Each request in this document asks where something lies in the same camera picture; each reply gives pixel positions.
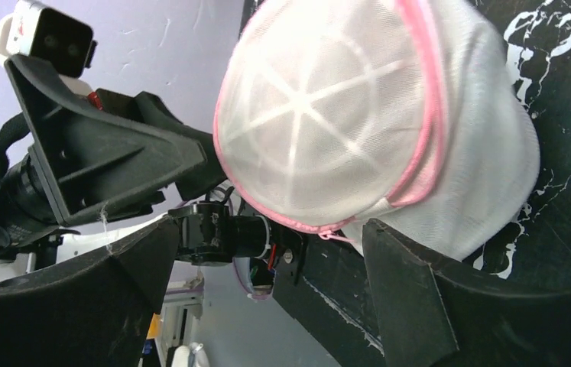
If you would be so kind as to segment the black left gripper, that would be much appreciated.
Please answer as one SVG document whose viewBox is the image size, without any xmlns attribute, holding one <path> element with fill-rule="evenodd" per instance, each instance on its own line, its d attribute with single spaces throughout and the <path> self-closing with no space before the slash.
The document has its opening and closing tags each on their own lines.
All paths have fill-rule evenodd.
<svg viewBox="0 0 571 367">
<path fill-rule="evenodd" d="M 23 114 L 0 132 L 0 248 L 148 214 L 206 163 L 198 141 L 97 109 L 45 60 L 15 55 L 5 70 Z M 136 366 L 179 237 L 164 217 L 0 285 L 0 366 Z"/>
</svg>

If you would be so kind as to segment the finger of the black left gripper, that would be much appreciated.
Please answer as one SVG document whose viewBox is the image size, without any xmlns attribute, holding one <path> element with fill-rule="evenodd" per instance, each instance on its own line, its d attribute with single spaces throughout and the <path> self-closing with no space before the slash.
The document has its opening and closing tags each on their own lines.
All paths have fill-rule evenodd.
<svg viewBox="0 0 571 367">
<path fill-rule="evenodd" d="M 106 112 L 159 128 L 165 132 L 191 138 L 200 143 L 206 156 L 206 163 L 180 176 L 175 182 L 183 200 L 197 199 L 226 180 L 226 175 L 216 157 L 213 136 L 208 132 L 183 124 L 169 111 L 159 96 L 149 92 L 140 92 L 132 97 L 108 89 L 97 89 L 95 95 Z"/>
</svg>

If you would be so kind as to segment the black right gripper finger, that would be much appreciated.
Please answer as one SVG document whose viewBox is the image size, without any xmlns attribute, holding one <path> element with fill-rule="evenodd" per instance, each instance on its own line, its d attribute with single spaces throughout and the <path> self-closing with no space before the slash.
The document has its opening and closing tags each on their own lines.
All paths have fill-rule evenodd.
<svg viewBox="0 0 571 367">
<path fill-rule="evenodd" d="M 380 220 L 362 244 L 389 366 L 571 366 L 571 291 L 446 257 Z"/>
</svg>

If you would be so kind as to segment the white round mesh laundry bag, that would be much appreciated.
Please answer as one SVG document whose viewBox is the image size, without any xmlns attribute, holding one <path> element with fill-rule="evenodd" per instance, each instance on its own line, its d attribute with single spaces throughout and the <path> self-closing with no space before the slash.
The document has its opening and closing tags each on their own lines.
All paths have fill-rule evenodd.
<svg viewBox="0 0 571 367">
<path fill-rule="evenodd" d="M 229 59 L 216 155 L 283 226 L 361 249 L 379 219 L 463 260 L 518 214 L 540 170 L 505 61 L 467 1 L 266 1 Z"/>
</svg>

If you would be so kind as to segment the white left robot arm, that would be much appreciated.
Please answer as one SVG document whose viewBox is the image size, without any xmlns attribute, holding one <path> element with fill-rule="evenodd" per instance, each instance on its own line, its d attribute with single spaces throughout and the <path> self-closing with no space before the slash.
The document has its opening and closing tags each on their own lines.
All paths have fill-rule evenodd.
<svg viewBox="0 0 571 367">
<path fill-rule="evenodd" d="M 21 107 L 0 131 L 0 265 L 59 244 L 92 222 L 150 214 L 174 185 L 183 203 L 174 258 L 223 266 L 237 258 L 272 265 L 291 252 L 298 282 L 306 242 L 259 214 L 234 214 L 211 134 L 177 119 L 159 96 L 73 92 L 49 61 L 15 55 L 5 69 Z"/>
</svg>

